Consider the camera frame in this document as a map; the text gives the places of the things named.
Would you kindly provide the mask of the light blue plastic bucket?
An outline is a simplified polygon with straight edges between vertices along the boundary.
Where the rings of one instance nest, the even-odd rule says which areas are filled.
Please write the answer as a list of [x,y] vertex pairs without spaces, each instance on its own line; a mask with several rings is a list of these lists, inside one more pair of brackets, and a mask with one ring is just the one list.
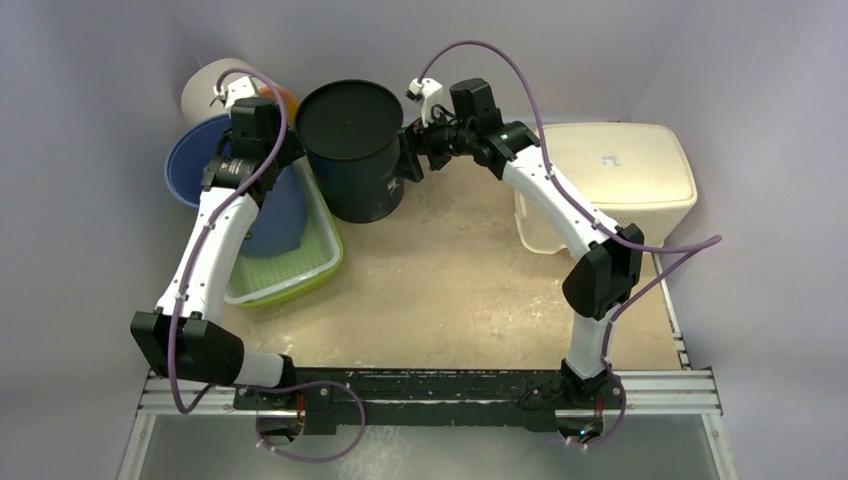
[[[199,206],[203,169],[231,126],[227,115],[210,117],[186,131],[166,159],[165,183],[182,203]],[[281,169],[246,234],[240,254],[270,258],[297,249],[307,224],[307,204],[295,165]]]

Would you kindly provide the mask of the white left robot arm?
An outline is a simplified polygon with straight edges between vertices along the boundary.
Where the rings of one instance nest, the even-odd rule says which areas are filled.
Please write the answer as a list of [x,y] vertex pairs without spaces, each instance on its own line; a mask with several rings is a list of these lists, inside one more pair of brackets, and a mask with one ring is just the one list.
[[302,150],[275,100],[239,99],[229,116],[203,170],[197,217],[176,273],[154,309],[134,315],[130,331],[151,369],[172,383],[255,389],[272,408],[284,409],[298,395],[292,359],[249,349],[220,322],[248,230],[279,169]]

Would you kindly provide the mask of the cream plastic laundry basket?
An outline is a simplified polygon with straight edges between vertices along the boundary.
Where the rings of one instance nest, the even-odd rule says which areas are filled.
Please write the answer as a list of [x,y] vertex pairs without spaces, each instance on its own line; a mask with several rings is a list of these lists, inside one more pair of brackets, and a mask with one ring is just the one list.
[[553,165],[621,226],[661,247],[698,200],[685,151],[667,127],[578,122],[544,128]]

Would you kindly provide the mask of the dark navy cylindrical bin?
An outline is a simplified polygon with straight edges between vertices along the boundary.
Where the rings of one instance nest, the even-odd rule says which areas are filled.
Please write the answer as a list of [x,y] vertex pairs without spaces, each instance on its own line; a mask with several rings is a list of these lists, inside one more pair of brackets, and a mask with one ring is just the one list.
[[325,84],[300,104],[295,132],[335,217],[372,223],[399,206],[404,180],[395,166],[403,119],[397,97],[368,80]]

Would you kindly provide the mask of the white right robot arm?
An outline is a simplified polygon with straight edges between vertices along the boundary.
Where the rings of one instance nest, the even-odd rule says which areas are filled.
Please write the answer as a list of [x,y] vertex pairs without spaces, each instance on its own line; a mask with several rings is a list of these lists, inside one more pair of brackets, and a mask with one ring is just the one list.
[[613,316],[629,300],[640,278],[643,232],[621,227],[590,202],[544,156],[537,132],[525,123],[503,120],[491,86],[481,78],[453,85],[453,109],[442,105],[444,89],[424,78],[410,82],[406,95],[420,117],[398,135],[397,175],[418,183],[425,159],[438,171],[453,158],[470,156],[531,203],[563,241],[575,261],[562,284],[574,312],[572,340],[562,362],[561,392],[576,407],[596,399],[609,374],[606,348]]

